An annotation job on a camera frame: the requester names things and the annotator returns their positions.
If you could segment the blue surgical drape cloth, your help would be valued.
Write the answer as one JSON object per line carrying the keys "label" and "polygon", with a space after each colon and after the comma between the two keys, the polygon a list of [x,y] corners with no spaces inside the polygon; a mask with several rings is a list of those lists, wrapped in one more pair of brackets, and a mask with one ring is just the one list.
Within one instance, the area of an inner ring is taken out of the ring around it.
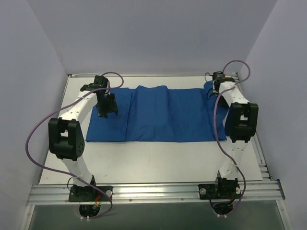
{"label": "blue surgical drape cloth", "polygon": [[112,90],[118,114],[107,118],[93,108],[86,135],[87,142],[205,142],[226,140],[223,120],[227,109],[219,106],[213,114],[216,95],[212,82],[203,88],[169,89],[166,86]]}

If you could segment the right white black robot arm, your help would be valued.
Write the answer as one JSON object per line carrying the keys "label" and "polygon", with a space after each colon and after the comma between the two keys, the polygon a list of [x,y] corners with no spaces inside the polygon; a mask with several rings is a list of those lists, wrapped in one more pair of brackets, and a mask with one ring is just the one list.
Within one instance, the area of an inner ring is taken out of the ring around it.
{"label": "right white black robot arm", "polygon": [[217,107],[223,105],[228,109],[224,121],[224,131],[231,141],[231,151],[225,154],[225,160],[219,169],[213,192],[223,198],[231,192],[238,193],[237,169],[250,139],[255,136],[259,107],[247,100],[234,78],[227,77],[222,71],[214,72],[212,90],[218,96],[213,113],[213,127],[217,128]]}

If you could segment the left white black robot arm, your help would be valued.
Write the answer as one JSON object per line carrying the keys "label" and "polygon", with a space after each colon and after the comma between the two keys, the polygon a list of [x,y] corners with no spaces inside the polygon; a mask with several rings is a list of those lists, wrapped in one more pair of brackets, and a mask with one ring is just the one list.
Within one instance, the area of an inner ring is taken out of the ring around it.
{"label": "left white black robot arm", "polygon": [[79,194],[86,201],[96,197],[97,189],[83,158],[85,140],[81,124],[93,108],[100,118],[118,114],[116,98],[110,89],[108,78],[96,75],[94,82],[80,88],[76,100],[63,114],[48,122],[49,151],[65,164],[73,177],[73,186],[80,189]]}

